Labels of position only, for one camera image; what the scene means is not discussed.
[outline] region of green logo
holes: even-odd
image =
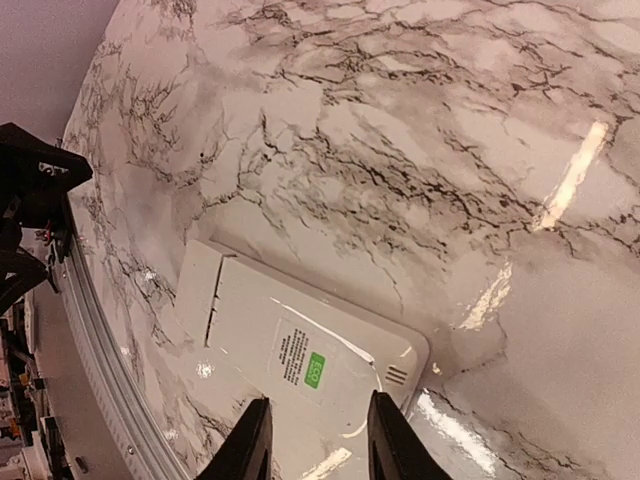
[[[316,352],[311,353],[311,360],[309,360],[309,366],[307,367],[307,375],[304,377],[304,383],[311,388],[318,388],[320,384],[320,378],[322,377],[322,370],[324,370],[324,357]]]

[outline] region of label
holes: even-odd
[[[312,352],[309,366],[307,367],[307,374],[304,377],[304,383],[317,390],[320,379],[322,378],[322,370],[324,370],[324,357],[316,352]]]
[[[331,340],[311,325],[280,318],[269,359],[269,374],[320,405],[335,350]]]
[[[283,367],[283,375],[287,382],[298,385],[302,365],[307,357],[309,337],[299,328],[293,330],[293,335],[283,336],[280,342],[278,360]]]
[[[43,163],[43,162],[38,163],[38,170],[46,173],[51,177],[55,177],[56,175],[64,175],[69,171],[66,168],[57,167],[55,165],[49,165],[48,163]]]

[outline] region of white plastic device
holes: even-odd
[[[373,390],[404,408],[425,338],[220,244],[187,244],[177,321],[273,403],[330,438],[362,432]]]

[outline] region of glossy surface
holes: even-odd
[[[171,318],[211,238],[429,338],[411,421],[453,478],[640,476],[640,7],[577,5],[120,3],[65,135],[96,170],[72,201],[189,471],[259,395],[212,384]],[[282,478],[366,478],[311,430],[275,439]]]

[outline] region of marble pattern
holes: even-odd
[[[429,338],[411,422],[453,478],[640,477],[639,54],[621,0],[121,0],[65,133],[95,169],[72,203],[185,468],[260,395],[171,316],[210,238]],[[275,476],[319,478],[336,446],[274,415],[305,445],[283,433]]]

